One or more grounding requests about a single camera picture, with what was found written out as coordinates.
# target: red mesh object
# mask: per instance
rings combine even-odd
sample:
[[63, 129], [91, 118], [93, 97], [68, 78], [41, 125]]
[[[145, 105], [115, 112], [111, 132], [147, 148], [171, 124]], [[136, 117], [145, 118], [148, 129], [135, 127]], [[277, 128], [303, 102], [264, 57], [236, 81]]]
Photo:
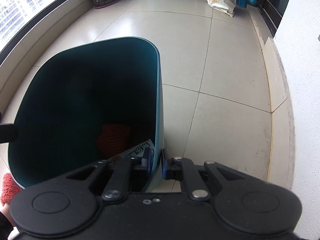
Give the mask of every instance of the red mesh object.
[[17, 185], [17, 183], [13, 180], [10, 173], [6, 173], [3, 176], [2, 182], [2, 194], [0, 197], [0, 201], [2, 205], [5, 203], [10, 203], [13, 197], [21, 191], [21, 188]]
[[122, 124], [105, 124], [97, 139], [99, 150], [107, 157], [126, 150], [131, 129]]

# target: black window frame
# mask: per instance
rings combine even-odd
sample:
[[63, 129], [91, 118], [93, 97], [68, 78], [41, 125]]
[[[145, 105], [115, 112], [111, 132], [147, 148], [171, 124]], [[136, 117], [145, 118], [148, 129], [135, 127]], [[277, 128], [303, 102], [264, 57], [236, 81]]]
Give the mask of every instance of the black window frame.
[[55, 0], [51, 4], [49, 4], [46, 8], [41, 10], [38, 14], [36, 14], [29, 22], [26, 23], [7, 43], [7, 45], [0, 51], [0, 65], [6, 57], [10, 54], [13, 48], [20, 42], [20, 40], [45, 16], [47, 16], [50, 12], [52, 12], [55, 8], [60, 6], [66, 0]]

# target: screw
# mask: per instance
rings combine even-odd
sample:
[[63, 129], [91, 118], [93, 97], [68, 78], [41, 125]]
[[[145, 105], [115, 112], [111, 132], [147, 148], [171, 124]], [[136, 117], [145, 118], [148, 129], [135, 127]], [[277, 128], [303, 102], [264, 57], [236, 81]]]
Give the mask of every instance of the screw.
[[196, 198], [205, 198], [209, 195], [209, 193], [206, 190], [197, 189], [192, 192], [192, 195]]
[[142, 201], [143, 204], [146, 204], [146, 205], [150, 205], [152, 203], [152, 201], [150, 199], [144, 199]]
[[153, 202], [158, 203], [158, 202], [160, 202], [160, 201], [161, 201], [161, 199], [160, 199], [160, 198], [158, 198], [158, 197], [154, 197], [154, 198], [152, 199], [152, 201], [153, 201]]
[[105, 194], [104, 194], [104, 196], [106, 197], [106, 198], [117, 198], [117, 197], [120, 197], [120, 192], [118, 191], [118, 190], [108, 190]]

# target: black sleeve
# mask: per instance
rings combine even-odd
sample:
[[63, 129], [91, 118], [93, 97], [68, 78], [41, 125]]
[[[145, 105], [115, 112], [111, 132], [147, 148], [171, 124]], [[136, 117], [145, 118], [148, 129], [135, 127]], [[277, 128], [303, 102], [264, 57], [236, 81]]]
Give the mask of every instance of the black sleeve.
[[0, 240], [7, 240], [12, 230], [13, 226], [5, 215], [0, 212]]

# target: tile floor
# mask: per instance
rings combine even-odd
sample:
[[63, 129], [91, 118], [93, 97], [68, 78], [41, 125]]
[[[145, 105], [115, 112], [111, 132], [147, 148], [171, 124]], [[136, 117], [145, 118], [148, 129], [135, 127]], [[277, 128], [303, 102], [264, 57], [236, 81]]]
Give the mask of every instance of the tile floor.
[[[146, 38], [160, 51], [165, 144], [172, 157], [191, 158], [196, 164], [215, 160], [266, 179], [271, 143], [268, 81], [244, 8], [236, 7], [233, 18], [211, 9], [205, 0], [121, 0], [92, 8], [42, 54], [19, 89], [24, 91], [56, 53], [122, 36]], [[14, 119], [22, 97], [18, 90], [5, 113], [7, 120]], [[2, 173], [8, 171], [5, 148]], [[158, 190], [177, 191], [176, 184], [163, 182]]]

